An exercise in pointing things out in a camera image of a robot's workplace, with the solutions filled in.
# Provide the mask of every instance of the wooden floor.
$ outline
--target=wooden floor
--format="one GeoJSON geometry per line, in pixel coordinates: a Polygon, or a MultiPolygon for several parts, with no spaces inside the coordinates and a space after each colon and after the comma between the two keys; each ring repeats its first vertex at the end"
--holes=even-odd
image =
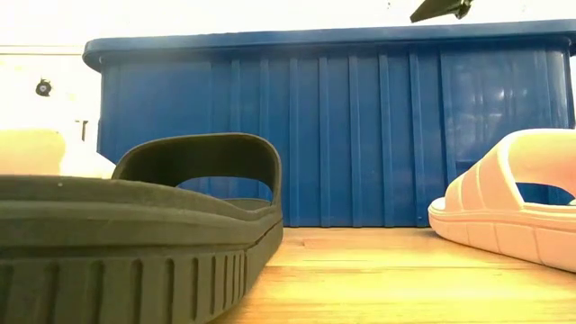
{"type": "Polygon", "coordinates": [[[244,301],[214,323],[576,323],[576,274],[431,229],[285,229],[244,301]]]}

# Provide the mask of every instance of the ribbed container wall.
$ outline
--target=ribbed container wall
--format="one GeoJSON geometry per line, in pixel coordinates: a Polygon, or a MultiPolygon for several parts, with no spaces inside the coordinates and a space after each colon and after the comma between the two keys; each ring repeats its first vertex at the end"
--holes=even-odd
{"type": "MultiPolygon", "coordinates": [[[[498,140],[574,125],[567,38],[304,44],[101,58],[99,150],[243,131],[283,162],[287,226],[426,227],[427,207],[498,140]]],[[[269,198],[247,179],[195,179],[269,198]]],[[[533,202],[566,200],[523,186],[533,202]]]]}

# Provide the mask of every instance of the black slide sandal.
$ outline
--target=black slide sandal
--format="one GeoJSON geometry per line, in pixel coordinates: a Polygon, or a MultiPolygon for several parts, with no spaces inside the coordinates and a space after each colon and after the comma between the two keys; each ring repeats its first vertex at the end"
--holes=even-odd
{"type": "Polygon", "coordinates": [[[243,133],[159,139],[112,180],[0,176],[0,323],[187,324],[244,296],[283,235],[280,158],[243,133]],[[256,179],[271,202],[175,188],[256,179]]]}

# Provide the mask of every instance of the blue storage container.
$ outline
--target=blue storage container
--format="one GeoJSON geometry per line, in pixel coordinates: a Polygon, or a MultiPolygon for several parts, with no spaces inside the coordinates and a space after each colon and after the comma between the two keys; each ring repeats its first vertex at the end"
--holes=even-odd
{"type": "MultiPolygon", "coordinates": [[[[84,61],[102,73],[99,150],[112,161],[167,136],[254,133],[282,156],[287,226],[426,227],[428,204],[503,136],[574,126],[574,31],[551,21],[102,39],[84,61]]],[[[246,179],[183,187],[269,196],[246,179]]]]}

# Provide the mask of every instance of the container rim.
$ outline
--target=container rim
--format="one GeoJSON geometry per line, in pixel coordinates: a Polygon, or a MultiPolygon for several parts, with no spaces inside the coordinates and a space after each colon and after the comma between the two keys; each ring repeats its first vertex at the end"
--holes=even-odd
{"type": "Polygon", "coordinates": [[[431,42],[470,39],[564,36],[571,55],[576,42],[576,19],[532,22],[494,22],[458,25],[371,27],[305,31],[248,31],[188,36],[102,38],[90,40],[83,61],[100,72],[106,53],[146,50],[207,50],[278,45],[322,45],[369,42],[431,42]]]}

